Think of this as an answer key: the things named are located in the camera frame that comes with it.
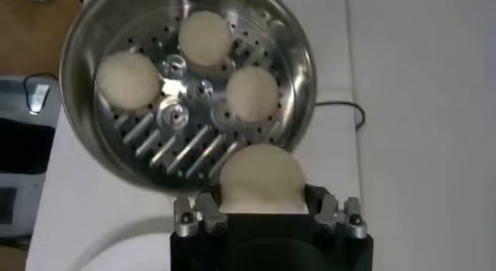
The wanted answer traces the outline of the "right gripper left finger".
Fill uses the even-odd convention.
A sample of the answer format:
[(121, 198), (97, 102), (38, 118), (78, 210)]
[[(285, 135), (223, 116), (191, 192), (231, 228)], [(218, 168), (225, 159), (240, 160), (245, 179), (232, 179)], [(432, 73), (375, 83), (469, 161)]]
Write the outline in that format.
[(193, 204), (187, 196), (174, 200), (174, 232), (179, 237), (193, 237), (201, 230), (214, 234), (219, 228), (226, 228), (227, 221), (227, 215), (219, 210), (210, 193), (200, 193)]

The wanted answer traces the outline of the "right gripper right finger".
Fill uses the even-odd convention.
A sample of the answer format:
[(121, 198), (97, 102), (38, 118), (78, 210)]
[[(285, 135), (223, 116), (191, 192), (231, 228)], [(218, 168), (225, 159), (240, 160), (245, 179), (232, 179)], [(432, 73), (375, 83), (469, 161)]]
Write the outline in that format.
[(331, 233), (335, 233), (339, 225), (344, 228), (348, 238), (364, 239), (367, 237), (367, 223), (362, 215), (362, 207), (358, 197), (348, 197), (343, 209), (339, 208), (336, 196), (324, 187), (313, 185), (305, 186), (305, 203), (308, 213), (315, 220), (325, 226)]

